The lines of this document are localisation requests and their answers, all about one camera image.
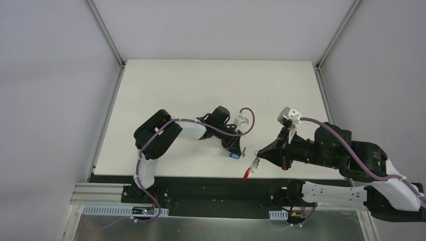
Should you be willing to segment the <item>metal key holder red handle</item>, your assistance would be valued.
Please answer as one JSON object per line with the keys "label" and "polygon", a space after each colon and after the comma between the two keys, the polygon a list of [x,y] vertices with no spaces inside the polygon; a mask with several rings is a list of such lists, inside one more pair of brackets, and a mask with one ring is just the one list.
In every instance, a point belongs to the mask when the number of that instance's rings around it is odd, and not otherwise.
{"label": "metal key holder red handle", "polygon": [[252,162],[252,164],[248,167],[248,169],[245,171],[243,175],[243,180],[246,181],[251,173],[254,173],[254,171],[258,168],[258,165],[260,163],[260,158],[258,157],[258,151],[254,152],[255,159]]}

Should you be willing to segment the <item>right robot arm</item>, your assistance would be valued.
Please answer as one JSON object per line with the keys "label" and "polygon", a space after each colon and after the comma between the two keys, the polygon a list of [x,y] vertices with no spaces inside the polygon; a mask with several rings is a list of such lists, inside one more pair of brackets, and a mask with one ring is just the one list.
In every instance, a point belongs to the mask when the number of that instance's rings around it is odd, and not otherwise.
{"label": "right robot arm", "polygon": [[336,125],[319,122],[313,140],[291,136],[285,125],[256,156],[283,170],[294,161],[336,169],[355,183],[340,187],[290,180],[285,192],[290,205],[330,203],[369,212],[381,221],[425,222],[423,186],[408,182],[377,144],[354,141],[350,131]]}

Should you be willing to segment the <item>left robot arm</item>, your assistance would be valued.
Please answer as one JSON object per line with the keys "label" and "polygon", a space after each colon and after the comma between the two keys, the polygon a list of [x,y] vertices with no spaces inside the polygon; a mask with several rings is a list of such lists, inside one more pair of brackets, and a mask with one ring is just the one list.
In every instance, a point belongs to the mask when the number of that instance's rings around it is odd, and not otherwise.
{"label": "left robot arm", "polygon": [[171,116],[161,109],[151,116],[134,132],[135,146],[138,150],[136,173],[133,177],[136,188],[134,196],[141,203],[149,202],[153,197],[151,186],[155,182],[154,174],[158,159],[163,156],[177,138],[205,140],[215,137],[231,157],[241,157],[241,127],[249,120],[240,113],[230,123],[230,112],[218,106],[213,112],[195,119],[183,119]]}

